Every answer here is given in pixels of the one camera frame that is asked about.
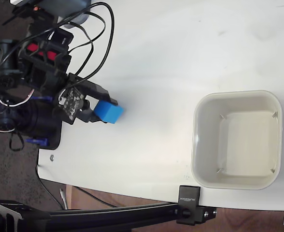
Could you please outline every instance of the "black clamp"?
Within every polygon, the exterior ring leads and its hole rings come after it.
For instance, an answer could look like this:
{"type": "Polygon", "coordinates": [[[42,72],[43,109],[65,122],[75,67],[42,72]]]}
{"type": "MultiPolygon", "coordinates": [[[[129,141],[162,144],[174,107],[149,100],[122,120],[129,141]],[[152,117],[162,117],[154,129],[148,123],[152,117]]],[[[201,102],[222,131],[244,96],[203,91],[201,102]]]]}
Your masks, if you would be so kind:
{"type": "Polygon", "coordinates": [[[178,201],[180,210],[176,223],[194,226],[216,217],[216,208],[200,206],[199,197],[200,187],[180,186],[178,201]]]}

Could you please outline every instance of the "black metal bracket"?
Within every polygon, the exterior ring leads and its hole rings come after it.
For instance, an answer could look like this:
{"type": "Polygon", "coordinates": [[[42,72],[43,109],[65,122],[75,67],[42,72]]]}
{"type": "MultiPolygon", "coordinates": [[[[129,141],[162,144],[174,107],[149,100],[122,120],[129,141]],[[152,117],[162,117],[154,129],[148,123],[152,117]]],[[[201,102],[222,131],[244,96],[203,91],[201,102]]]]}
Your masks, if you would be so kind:
{"type": "Polygon", "coordinates": [[[0,215],[5,221],[2,231],[6,232],[45,232],[51,219],[48,212],[10,200],[0,200],[0,215]]]}
{"type": "Polygon", "coordinates": [[[199,197],[200,187],[180,186],[178,202],[180,211],[176,223],[194,226],[216,217],[216,208],[200,206],[199,197]]]}
{"type": "Polygon", "coordinates": [[[216,217],[216,208],[199,206],[199,193],[199,187],[180,186],[179,203],[55,212],[43,212],[16,201],[0,201],[0,217],[4,218],[0,232],[123,232],[172,220],[201,224],[216,217]]]}

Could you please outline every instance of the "blue clip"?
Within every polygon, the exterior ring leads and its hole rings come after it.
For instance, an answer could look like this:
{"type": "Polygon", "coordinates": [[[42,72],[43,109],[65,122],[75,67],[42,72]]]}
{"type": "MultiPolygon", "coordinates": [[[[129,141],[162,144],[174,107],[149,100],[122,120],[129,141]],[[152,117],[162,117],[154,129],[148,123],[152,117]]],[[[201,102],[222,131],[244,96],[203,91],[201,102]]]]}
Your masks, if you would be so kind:
{"type": "Polygon", "coordinates": [[[40,146],[48,146],[48,139],[26,139],[25,140],[27,143],[30,144],[38,144],[40,146]]]}
{"type": "Polygon", "coordinates": [[[43,101],[47,101],[47,102],[52,102],[53,98],[50,96],[45,96],[45,97],[31,97],[30,99],[32,100],[43,100],[43,101]]]}

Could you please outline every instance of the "black cable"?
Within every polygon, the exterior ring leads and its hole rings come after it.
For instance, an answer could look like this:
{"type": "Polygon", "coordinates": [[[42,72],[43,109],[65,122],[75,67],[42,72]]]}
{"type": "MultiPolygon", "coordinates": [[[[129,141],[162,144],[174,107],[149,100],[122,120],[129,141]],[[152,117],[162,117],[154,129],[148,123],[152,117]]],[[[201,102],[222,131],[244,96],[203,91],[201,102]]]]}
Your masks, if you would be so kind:
{"type": "Polygon", "coordinates": [[[106,52],[105,52],[105,54],[103,56],[103,59],[102,59],[101,63],[99,64],[99,66],[90,75],[86,76],[85,78],[83,78],[82,80],[80,80],[78,82],[73,83],[72,85],[70,85],[70,86],[68,86],[66,88],[70,88],[70,87],[76,86],[76,85],[78,85],[78,84],[88,80],[89,78],[94,76],[96,73],[98,73],[98,71],[102,68],[103,64],[107,60],[108,54],[110,52],[111,45],[112,45],[112,40],[113,40],[113,35],[114,35],[114,14],[113,14],[112,8],[108,4],[106,4],[105,2],[96,2],[96,3],[98,5],[105,6],[109,10],[109,13],[111,15],[111,33],[110,33],[110,38],[109,38],[107,50],[106,50],[106,52]]]}
{"type": "Polygon", "coordinates": [[[94,44],[92,39],[89,37],[89,35],[87,34],[86,30],[79,24],[76,24],[74,22],[69,22],[69,24],[73,25],[74,27],[79,28],[80,30],[82,30],[85,34],[85,36],[89,39],[89,42],[92,44],[92,47],[86,57],[86,59],[84,60],[83,64],[81,65],[81,67],[79,68],[79,70],[75,73],[75,75],[79,75],[80,72],[83,70],[83,68],[85,67],[85,65],[88,63],[89,58],[92,56],[92,54],[94,53],[94,44]]]}
{"type": "Polygon", "coordinates": [[[25,146],[24,139],[21,136],[20,132],[19,131],[11,132],[11,136],[10,136],[10,140],[9,140],[9,148],[10,148],[10,150],[12,150],[12,151],[21,151],[21,150],[24,149],[24,146],[25,146]],[[20,148],[12,148],[12,138],[13,138],[14,134],[16,134],[18,136],[18,138],[20,139],[20,141],[21,141],[22,146],[20,148]]]}
{"type": "Polygon", "coordinates": [[[83,193],[87,194],[88,196],[94,198],[95,200],[97,200],[97,201],[99,201],[99,202],[101,202],[101,203],[107,205],[107,206],[110,206],[110,207],[112,207],[112,208],[117,208],[117,206],[112,205],[112,204],[110,204],[110,203],[107,203],[107,202],[105,202],[105,201],[103,201],[103,200],[101,200],[101,199],[95,197],[93,194],[91,194],[91,193],[85,191],[84,189],[82,189],[82,188],[80,188],[80,187],[77,187],[77,186],[74,186],[74,187],[75,187],[76,189],[82,191],[83,193]]]}
{"type": "Polygon", "coordinates": [[[36,165],[36,170],[35,170],[36,176],[37,176],[39,182],[41,183],[42,187],[45,189],[45,191],[47,191],[47,193],[52,197],[52,199],[58,204],[58,206],[62,210],[65,210],[65,208],[62,206],[62,204],[53,196],[53,194],[46,188],[46,186],[44,185],[44,183],[40,179],[39,174],[38,174],[38,166],[39,166],[39,153],[38,153],[38,156],[37,156],[37,165],[36,165]]]}
{"type": "MultiPolygon", "coordinates": [[[[94,16],[94,17],[100,19],[100,20],[103,22],[103,24],[104,24],[103,30],[102,30],[94,39],[92,39],[92,40],[89,39],[89,40],[91,40],[92,42],[94,42],[94,41],[96,41],[96,40],[104,33],[105,28],[106,28],[106,23],[105,23],[105,21],[104,21],[104,19],[103,19],[102,17],[100,17],[99,15],[97,15],[97,14],[95,14],[95,13],[92,13],[92,12],[85,12],[85,14],[87,14],[87,15],[92,15],[92,16],[94,16]]],[[[77,49],[77,48],[79,48],[79,47],[83,47],[83,46],[89,45],[90,43],[92,43],[91,41],[88,41],[88,42],[86,42],[86,43],[83,43],[83,44],[81,44],[81,45],[79,45],[79,46],[74,47],[73,49],[69,50],[68,54],[70,54],[73,50],[75,50],[75,49],[77,49]]]]}
{"type": "Polygon", "coordinates": [[[78,69],[78,71],[76,71],[76,73],[74,75],[79,75],[81,73],[81,71],[83,70],[83,68],[86,66],[86,64],[88,63],[89,61],[89,58],[92,56],[92,54],[94,53],[94,44],[93,42],[91,41],[91,44],[92,44],[92,47],[86,57],[86,59],[84,60],[83,64],[81,65],[81,67],[78,69]]]}

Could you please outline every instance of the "wire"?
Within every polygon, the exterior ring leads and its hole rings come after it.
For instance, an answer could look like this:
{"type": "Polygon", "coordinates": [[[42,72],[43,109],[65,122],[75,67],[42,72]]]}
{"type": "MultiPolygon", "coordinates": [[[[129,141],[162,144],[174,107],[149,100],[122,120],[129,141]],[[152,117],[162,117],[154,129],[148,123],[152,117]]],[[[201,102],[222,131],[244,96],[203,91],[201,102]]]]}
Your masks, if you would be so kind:
{"type": "Polygon", "coordinates": [[[11,130],[0,130],[0,133],[10,133],[10,132],[13,132],[15,130],[15,128],[14,129],[11,129],[11,130]]]}
{"type": "Polygon", "coordinates": [[[81,25],[75,23],[75,22],[69,22],[68,23],[69,25],[72,25],[78,29],[80,29],[81,31],[83,31],[83,33],[85,34],[85,36],[91,41],[92,39],[89,37],[87,31],[84,29],[84,27],[82,27],[81,25]]]}
{"type": "Polygon", "coordinates": [[[82,80],[80,80],[78,82],[73,83],[72,85],[70,85],[70,86],[68,86],[66,88],[70,88],[70,87],[76,86],[76,85],[78,85],[78,84],[88,80],[89,78],[94,76],[96,73],[98,73],[99,70],[102,68],[103,64],[105,63],[105,61],[107,60],[108,54],[110,52],[111,45],[112,45],[112,40],[113,40],[113,35],[114,35],[114,14],[113,14],[112,8],[108,4],[106,4],[105,2],[96,2],[96,3],[98,5],[105,6],[109,10],[109,13],[110,13],[110,16],[111,16],[111,32],[110,32],[110,38],[109,38],[109,42],[108,42],[108,46],[107,46],[106,52],[105,52],[105,54],[103,56],[103,59],[102,59],[101,63],[99,64],[99,66],[90,75],[86,76],[85,78],[83,78],[82,80]]]}
{"type": "Polygon", "coordinates": [[[19,131],[16,131],[16,132],[12,132],[11,133],[11,136],[10,136],[10,140],[9,140],[9,148],[10,150],[16,152],[16,151],[21,151],[24,149],[24,146],[25,146],[25,142],[24,142],[24,139],[23,137],[21,136],[20,132],[19,131]],[[20,139],[21,141],[21,144],[22,146],[20,148],[12,148],[12,139],[13,139],[13,135],[16,134],[18,136],[18,138],[20,139]]]}
{"type": "MultiPolygon", "coordinates": [[[[100,17],[98,14],[95,14],[95,13],[92,13],[92,12],[85,12],[85,14],[87,14],[87,15],[92,15],[92,16],[94,16],[94,17],[100,19],[100,20],[103,22],[103,25],[104,25],[104,28],[102,29],[102,31],[101,31],[94,39],[92,39],[92,42],[94,42],[94,41],[96,41],[96,40],[104,33],[104,31],[105,31],[105,29],[106,29],[106,23],[105,23],[104,19],[103,19],[102,17],[100,17]]],[[[83,44],[81,44],[81,45],[79,45],[79,46],[76,46],[76,47],[74,47],[73,49],[69,50],[68,54],[70,54],[73,50],[75,50],[75,49],[77,49],[77,48],[79,48],[79,47],[83,47],[83,46],[89,45],[90,43],[91,43],[91,41],[88,41],[87,43],[83,43],[83,44]]]]}
{"type": "Polygon", "coordinates": [[[117,206],[112,205],[112,204],[110,204],[110,203],[107,203],[107,202],[105,202],[105,201],[103,201],[103,200],[101,200],[101,199],[95,197],[93,194],[91,194],[91,193],[85,191],[84,189],[82,189],[82,188],[80,188],[80,187],[77,187],[77,186],[74,186],[74,187],[75,187],[76,189],[82,191],[83,193],[87,194],[88,196],[94,198],[95,200],[97,200],[97,201],[99,201],[99,202],[101,202],[101,203],[107,205],[107,206],[110,206],[110,207],[112,207],[112,208],[117,208],[117,206]]]}
{"type": "Polygon", "coordinates": [[[8,104],[6,104],[6,103],[3,103],[1,99],[0,99],[0,104],[2,104],[2,105],[4,105],[4,106],[7,106],[7,107],[17,107],[17,106],[19,106],[19,105],[22,105],[22,104],[28,102],[34,92],[35,92],[35,90],[33,89],[33,90],[27,95],[27,97],[26,97],[23,101],[21,101],[21,102],[19,102],[19,103],[17,103],[17,104],[8,105],[8,104]]]}
{"type": "Polygon", "coordinates": [[[39,174],[38,174],[38,167],[39,167],[39,153],[38,153],[38,156],[37,156],[37,165],[36,165],[36,170],[35,170],[36,176],[37,176],[40,184],[42,185],[42,187],[45,189],[45,191],[47,191],[47,193],[52,197],[52,199],[58,204],[58,206],[62,210],[65,210],[65,208],[62,206],[62,204],[55,198],[55,196],[53,196],[53,194],[46,188],[46,186],[44,185],[44,183],[40,179],[39,174]]]}
{"type": "Polygon", "coordinates": [[[80,72],[81,72],[81,71],[83,70],[83,68],[85,67],[85,65],[88,63],[89,58],[90,58],[90,57],[92,56],[92,54],[94,53],[94,44],[93,44],[93,41],[91,40],[91,38],[89,37],[89,35],[87,34],[86,30],[85,30],[81,25],[76,24],[76,23],[74,23],[74,22],[69,22],[69,24],[71,24],[71,25],[73,25],[73,26],[75,26],[75,27],[81,29],[81,30],[84,32],[85,36],[89,39],[89,42],[92,44],[92,47],[91,47],[91,49],[90,49],[90,51],[89,51],[89,53],[88,53],[86,59],[84,60],[83,64],[82,64],[81,67],[79,68],[79,70],[75,73],[75,75],[79,75],[80,72]]]}

